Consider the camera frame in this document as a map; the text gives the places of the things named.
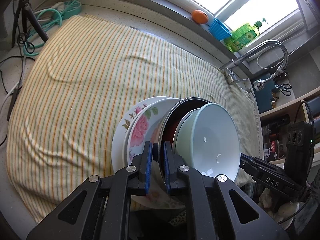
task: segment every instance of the teal cable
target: teal cable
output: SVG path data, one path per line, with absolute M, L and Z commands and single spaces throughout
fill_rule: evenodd
M 58 24 L 59 24 L 59 27 L 60 27 L 60 26 L 62 25 L 62 19 L 63 19 L 64 13 L 65 13 L 65 12 L 68 10 L 68 8 L 69 8 L 70 6 L 72 6 L 76 1 L 77 1 L 77 0 L 73 0 L 70 4 L 68 4 L 68 6 L 67 6 L 61 13 L 58 12 L 56 9 L 52 9 L 52 8 L 44 9 L 41 13 L 39 13 L 39 15 L 37 16 L 37 19 L 39 19 L 40 16 L 43 15 L 43 14 L 44 14 L 45 12 L 47 12 L 47 11 L 52 11 L 52 12 L 54 12 L 54 13 L 56 13 L 56 14 L 58 15 L 58 19 L 53 20 L 53 21 L 50 21 L 50 22 L 48 22 L 48 23 L 45 23 L 45 24 L 41 25 L 42 28 L 44 29 L 44 31 L 47 32 L 48 30 L 50 30 L 50 29 L 52 28 L 53 25 L 57 24 L 58 22 L 59 22 Z M 36 34 L 36 31 L 35 31 L 35 30 L 32 30 L 32 31 L 30 32 L 30 36 L 28 37 L 28 39 L 31 38 L 34 34 Z M 40 48 L 40 47 L 42 47 L 43 45 L 44 45 L 44 42 L 41 43 L 41 44 L 39 44 L 39 45 L 35 45 L 35 49 Z M 23 53 L 24 53 L 26 56 L 29 56 L 29 57 L 37 56 L 37 55 L 39 54 L 39 52 L 28 53 L 27 50 L 26 50 L 26 48 L 25 48 L 25 46 L 23 46 Z

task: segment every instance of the light green bowl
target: light green bowl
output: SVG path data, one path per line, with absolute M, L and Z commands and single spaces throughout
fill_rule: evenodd
M 229 113 L 209 103 L 193 112 L 178 131 L 175 153 L 201 174 L 224 174 L 234 181 L 240 164 L 240 142 Z

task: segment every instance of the stack of dishes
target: stack of dishes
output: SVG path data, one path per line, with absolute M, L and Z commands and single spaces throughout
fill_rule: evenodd
M 139 204 L 155 209 L 178 209 L 184 205 L 167 195 L 164 184 L 163 143 L 186 165 L 215 177 L 235 180 L 240 163 L 240 143 L 234 122 L 220 105 L 203 98 L 153 97 L 133 106 L 121 119 L 112 141 L 114 173 L 131 164 L 143 152 L 144 143 L 158 143 L 153 156 L 147 196 L 132 196 Z

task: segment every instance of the window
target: window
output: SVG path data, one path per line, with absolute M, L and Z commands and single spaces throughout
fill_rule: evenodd
M 208 25 L 216 17 L 224 22 L 231 30 L 249 22 L 252 25 L 256 21 L 266 19 L 268 24 L 263 23 L 259 28 L 259 38 L 253 40 L 245 52 L 262 39 L 279 38 L 287 36 L 291 30 L 303 26 L 301 14 L 296 0 L 168 0 L 188 12 L 195 9 L 202 9 L 209 16 Z

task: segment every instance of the floral plate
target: floral plate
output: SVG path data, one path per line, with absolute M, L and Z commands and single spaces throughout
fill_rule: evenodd
M 181 99 L 162 99 L 149 107 L 144 108 L 138 115 L 129 134 L 127 145 L 127 163 L 131 164 L 135 155 L 143 152 L 145 141 L 150 141 L 152 134 L 157 129 L 159 122 L 164 115 L 175 106 Z M 169 197 L 167 193 L 157 184 L 156 179 L 150 178 L 149 193 L 146 196 L 132 196 L 132 199 L 139 204 L 154 209 L 177 209 L 184 205 Z
M 119 122 L 116 131 L 113 135 L 112 146 L 111 146 L 111 163 L 113 167 L 113 172 L 116 173 L 119 169 L 127 166 L 123 162 L 123 143 L 124 138 L 126 136 L 127 130 L 134 123 L 138 114 L 145 107 L 161 100 L 169 97 L 152 97 L 147 98 L 135 106 L 130 108 L 128 112 L 125 113 L 124 117 Z

